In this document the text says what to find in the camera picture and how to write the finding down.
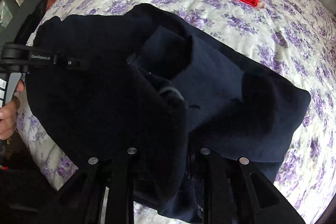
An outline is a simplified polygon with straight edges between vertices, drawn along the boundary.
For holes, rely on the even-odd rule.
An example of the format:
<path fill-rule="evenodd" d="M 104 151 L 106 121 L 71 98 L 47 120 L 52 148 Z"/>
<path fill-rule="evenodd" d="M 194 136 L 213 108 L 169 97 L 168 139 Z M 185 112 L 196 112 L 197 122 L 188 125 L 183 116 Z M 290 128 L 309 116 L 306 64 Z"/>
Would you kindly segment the person's left hand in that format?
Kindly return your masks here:
<path fill-rule="evenodd" d="M 0 138 L 7 140 L 11 138 L 17 129 L 18 110 L 20 108 L 20 100 L 17 96 L 3 106 L 0 110 Z"/>

